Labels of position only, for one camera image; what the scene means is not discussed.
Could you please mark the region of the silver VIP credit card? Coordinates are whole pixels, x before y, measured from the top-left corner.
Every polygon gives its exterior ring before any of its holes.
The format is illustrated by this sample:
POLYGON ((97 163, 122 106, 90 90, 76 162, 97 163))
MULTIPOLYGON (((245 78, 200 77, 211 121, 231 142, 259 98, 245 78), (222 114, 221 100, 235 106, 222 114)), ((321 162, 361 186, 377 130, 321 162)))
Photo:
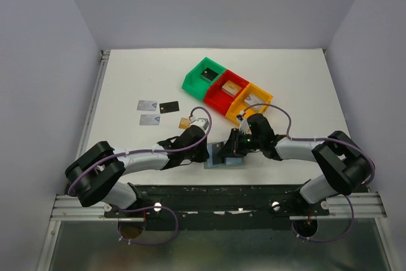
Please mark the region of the silver VIP credit card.
POLYGON ((153 100, 139 100, 137 104, 138 111, 156 111, 157 101, 153 100))

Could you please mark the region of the tan gold credit card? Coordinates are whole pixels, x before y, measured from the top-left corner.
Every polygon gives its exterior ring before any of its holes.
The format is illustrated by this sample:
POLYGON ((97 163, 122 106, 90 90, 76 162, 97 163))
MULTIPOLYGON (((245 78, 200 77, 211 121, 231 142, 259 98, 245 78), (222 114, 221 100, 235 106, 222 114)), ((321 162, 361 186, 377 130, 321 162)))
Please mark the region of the tan gold credit card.
POLYGON ((191 120, 187 117, 182 117, 180 119, 179 128, 180 129, 187 129, 191 124, 191 120))

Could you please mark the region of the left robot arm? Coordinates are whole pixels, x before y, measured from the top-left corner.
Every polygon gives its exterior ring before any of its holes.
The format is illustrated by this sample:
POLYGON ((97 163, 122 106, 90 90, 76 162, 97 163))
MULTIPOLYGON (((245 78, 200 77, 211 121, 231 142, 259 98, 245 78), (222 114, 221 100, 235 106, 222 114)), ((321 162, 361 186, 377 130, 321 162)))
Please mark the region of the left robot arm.
POLYGON ((205 162, 209 157, 210 130, 198 120, 179 136, 160 141, 150 149, 132 151, 98 142, 65 170, 70 184, 67 194, 78 198, 83 207, 104 202, 118 207, 127 217, 136 216, 141 208, 136 190, 119 179, 140 171, 176 168, 186 160, 205 162))

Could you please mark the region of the grey-green card holder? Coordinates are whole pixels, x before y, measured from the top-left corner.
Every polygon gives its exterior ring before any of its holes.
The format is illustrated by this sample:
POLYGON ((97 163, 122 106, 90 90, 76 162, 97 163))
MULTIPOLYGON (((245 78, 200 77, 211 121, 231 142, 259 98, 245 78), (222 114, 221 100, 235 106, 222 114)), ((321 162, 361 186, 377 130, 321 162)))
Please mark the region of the grey-green card holder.
POLYGON ((218 152, 224 147, 225 142, 213 142, 207 144, 209 158, 204 162, 204 169, 230 168, 244 165, 243 158, 219 157, 218 152))

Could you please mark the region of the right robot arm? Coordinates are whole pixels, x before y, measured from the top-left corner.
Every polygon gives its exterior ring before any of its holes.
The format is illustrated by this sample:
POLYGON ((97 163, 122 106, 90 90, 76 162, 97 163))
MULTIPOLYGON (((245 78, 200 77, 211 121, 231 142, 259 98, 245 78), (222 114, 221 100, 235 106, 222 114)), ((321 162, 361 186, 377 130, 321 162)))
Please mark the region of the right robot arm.
POLYGON ((287 134, 276 134, 262 114, 238 118, 240 127, 231 130, 228 140, 214 153, 216 157, 243 158, 259 151, 271 160, 309 161, 320 167, 320 176, 295 191, 291 202, 299 215, 308 214, 315 203, 327 197, 350 195, 374 177, 373 162, 342 131, 335 131, 327 138, 290 138, 287 134))

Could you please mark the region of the black credit card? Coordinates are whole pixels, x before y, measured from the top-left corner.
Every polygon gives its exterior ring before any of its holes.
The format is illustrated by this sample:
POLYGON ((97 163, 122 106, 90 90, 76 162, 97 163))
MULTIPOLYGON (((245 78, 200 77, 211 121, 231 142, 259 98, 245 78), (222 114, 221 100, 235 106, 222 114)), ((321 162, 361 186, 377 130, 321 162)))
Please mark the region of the black credit card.
POLYGON ((209 152, 209 158, 207 160, 208 168, 215 168, 224 163, 224 158, 219 155, 219 152, 223 146, 223 142, 210 143, 207 146, 207 150, 209 152))
POLYGON ((179 102, 165 102, 159 104, 159 110, 161 114, 167 114, 172 112, 178 112, 180 110, 179 102))

